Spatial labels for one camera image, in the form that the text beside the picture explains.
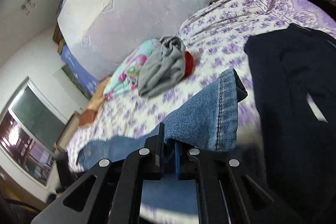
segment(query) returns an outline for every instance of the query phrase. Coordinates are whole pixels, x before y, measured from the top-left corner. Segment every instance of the blue jeans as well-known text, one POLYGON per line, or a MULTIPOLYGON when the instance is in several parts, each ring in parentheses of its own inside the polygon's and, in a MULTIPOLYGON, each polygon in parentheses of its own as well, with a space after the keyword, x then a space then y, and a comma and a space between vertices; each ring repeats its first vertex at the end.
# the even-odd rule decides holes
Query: blue jeans
MULTIPOLYGON (((164 120, 164 142, 175 140, 200 149, 231 150, 236 145, 238 102, 247 92, 234 69, 221 73, 219 78, 171 112, 164 120)), ((158 134, 158 126, 138 139, 116 136, 108 141, 92 141, 78 155, 78 163, 88 170, 100 159, 125 159, 144 146, 146 138, 158 134)), ((158 182, 145 181, 142 203, 184 213, 197 213, 193 181, 179 181, 165 176, 158 182)))

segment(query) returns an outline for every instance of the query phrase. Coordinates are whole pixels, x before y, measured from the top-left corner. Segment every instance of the denim hem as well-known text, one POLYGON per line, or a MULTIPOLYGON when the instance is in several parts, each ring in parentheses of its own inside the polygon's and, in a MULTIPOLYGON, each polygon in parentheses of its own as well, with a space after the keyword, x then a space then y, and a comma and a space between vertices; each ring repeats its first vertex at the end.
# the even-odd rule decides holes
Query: denim hem
POLYGON ((219 77, 219 114, 216 150, 230 150, 236 145, 238 99, 235 70, 228 69, 219 77))

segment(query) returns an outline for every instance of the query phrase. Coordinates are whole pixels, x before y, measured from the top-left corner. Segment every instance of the navy blue pants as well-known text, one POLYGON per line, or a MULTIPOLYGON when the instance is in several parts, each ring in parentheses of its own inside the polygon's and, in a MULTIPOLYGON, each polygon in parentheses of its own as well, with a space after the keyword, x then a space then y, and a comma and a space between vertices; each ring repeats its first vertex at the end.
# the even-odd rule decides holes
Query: navy blue pants
POLYGON ((335 211, 335 45, 330 35, 295 24, 245 45, 269 186, 312 223, 327 223, 335 211), (307 94, 327 122, 313 114, 307 94))

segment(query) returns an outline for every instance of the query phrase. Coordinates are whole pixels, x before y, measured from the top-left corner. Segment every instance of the brown cloth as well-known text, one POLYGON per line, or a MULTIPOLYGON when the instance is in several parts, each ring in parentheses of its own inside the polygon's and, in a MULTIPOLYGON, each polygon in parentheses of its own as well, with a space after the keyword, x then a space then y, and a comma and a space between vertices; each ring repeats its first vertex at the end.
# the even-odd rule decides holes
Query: brown cloth
POLYGON ((86 110, 79 116, 78 128, 90 126, 95 121, 100 107, 105 102, 103 92, 111 77, 112 75, 108 75, 97 85, 96 92, 92 96, 86 110))

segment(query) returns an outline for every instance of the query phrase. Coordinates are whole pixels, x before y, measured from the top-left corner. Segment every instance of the bed sheet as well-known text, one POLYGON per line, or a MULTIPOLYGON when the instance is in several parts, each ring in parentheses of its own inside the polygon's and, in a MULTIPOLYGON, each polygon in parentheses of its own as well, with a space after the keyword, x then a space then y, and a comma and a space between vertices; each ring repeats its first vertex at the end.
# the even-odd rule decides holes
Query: bed sheet
MULTIPOLYGON (((78 130, 70 141, 67 147, 70 168, 81 169, 76 165, 77 155, 91 140, 108 140, 116 135, 138 138, 149 133, 167 114, 227 68, 236 69, 248 91, 248 97, 238 104, 237 144, 254 143, 262 149, 260 119, 244 44, 250 35, 284 29, 291 22, 336 37, 336 22, 307 0, 220 0, 200 10, 177 33, 194 56, 192 75, 155 98, 141 98, 135 90, 106 102, 93 125, 78 130)), ((143 205, 140 213, 158 223, 198 223, 196 215, 143 205)))
POLYGON ((93 95, 96 91, 97 84, 99 83, 99 80, 92 76, 90 73, 84 69, 80 63, 76 60, 76 58, 73 56, 73 54, 70 52, 67 45, 63 46, 62 52, 61 52, 61 59, 63 62, 65 62, 72 74, 76 77, 78 80, 78 83, 91 95, 93 95))

